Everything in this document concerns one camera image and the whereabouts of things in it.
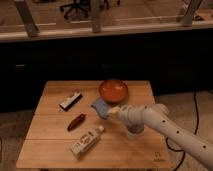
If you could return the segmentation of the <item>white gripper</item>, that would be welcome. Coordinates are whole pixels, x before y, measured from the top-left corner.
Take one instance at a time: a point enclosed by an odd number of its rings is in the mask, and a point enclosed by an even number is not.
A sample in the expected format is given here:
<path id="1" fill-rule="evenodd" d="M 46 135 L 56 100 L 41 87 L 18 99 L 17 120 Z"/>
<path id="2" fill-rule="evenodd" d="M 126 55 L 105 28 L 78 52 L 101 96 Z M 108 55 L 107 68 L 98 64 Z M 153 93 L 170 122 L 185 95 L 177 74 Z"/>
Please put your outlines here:
<path id="1" fill-rule="evenodd" d="M 134 107 L 130 105 L 110 108 L 108 111 L 109 115 L 116 115 L 119 120 L 127 127 L 139 127 L 142 128 L 144 126 L 142 120 L 142 112 L 144 111 L 144 107 Z"/>

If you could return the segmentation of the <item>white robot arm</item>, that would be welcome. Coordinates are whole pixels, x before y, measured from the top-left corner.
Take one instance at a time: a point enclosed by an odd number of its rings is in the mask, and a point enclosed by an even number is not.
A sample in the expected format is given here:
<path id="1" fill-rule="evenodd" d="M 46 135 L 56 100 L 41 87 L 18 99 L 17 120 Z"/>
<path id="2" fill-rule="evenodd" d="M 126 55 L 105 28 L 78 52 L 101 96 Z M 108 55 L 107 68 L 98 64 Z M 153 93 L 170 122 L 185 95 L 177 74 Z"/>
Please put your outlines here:
<path id="1" fill-rule="evenodd" d="M 163 104 L 124 105 L 113 107 L 107 112 L 110 117 L 114 116 L 121 121 L 130 134 L 140 134 L 144 126 L 148 126 L 170 138 L 209 171 L 213 171 L 213 144 L 179 127 L 167 117 L 168 113 L 168 108 Z"/>

